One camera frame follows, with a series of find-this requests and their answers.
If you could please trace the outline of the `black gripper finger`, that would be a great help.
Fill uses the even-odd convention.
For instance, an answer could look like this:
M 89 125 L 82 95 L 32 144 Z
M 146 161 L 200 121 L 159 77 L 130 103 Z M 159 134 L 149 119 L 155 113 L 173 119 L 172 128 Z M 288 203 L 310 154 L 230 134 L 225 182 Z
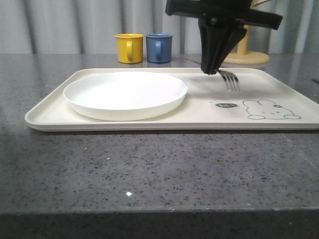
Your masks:
M 232 49 L 231 27 L 211 25 L 205 18 L 198 21 L 201 37 L 201 69 L 205 74 L 215 74 Z
M 246 35 L 244 26 L 211 27 L 208 36 L 207 74 L 217 72 L 230 51 Z

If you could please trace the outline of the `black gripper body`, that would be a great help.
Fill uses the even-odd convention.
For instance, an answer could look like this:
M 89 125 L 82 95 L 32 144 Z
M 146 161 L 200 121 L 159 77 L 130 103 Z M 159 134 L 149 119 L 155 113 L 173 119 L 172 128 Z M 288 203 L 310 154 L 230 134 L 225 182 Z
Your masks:
M 194 18 L 216 18 L 275 30 L 279 28 L 282 16 L 251 9 L 251 3 L 251 0 L 168 0 L 165 13 Z

